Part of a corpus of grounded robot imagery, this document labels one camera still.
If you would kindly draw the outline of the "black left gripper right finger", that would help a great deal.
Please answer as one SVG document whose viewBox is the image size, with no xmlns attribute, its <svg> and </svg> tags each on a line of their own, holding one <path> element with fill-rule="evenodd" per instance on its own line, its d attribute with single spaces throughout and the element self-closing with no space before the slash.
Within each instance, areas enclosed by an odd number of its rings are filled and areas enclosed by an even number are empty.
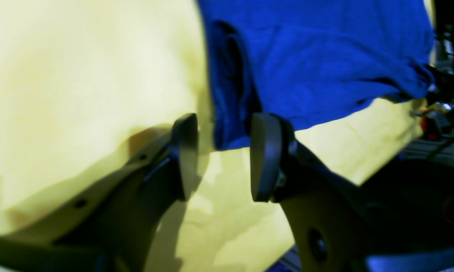
<svg viewBox="0 0 454 272">
<path fill-rule="evenodd" d="M 251 192 L 279 203 L 303 272 L 454 272 L 454 168 L 390 162 L 362 185 L 332 172 L 289 121 L 251 119 Z"/>
</svg>

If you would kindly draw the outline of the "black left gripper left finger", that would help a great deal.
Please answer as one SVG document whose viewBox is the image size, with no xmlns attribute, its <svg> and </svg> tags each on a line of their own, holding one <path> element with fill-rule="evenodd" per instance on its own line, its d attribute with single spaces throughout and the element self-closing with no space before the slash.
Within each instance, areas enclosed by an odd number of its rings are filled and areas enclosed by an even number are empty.
<svg viewBox="0 0 454 272">
<path fill-rule="evenodd" d="M 50 215 L 0 236 L 0 266 L 19 272 L 142 272 L 161 218 L 199 182 L 198 120 L 178 118 L 116 172 Z"/>
</svg>

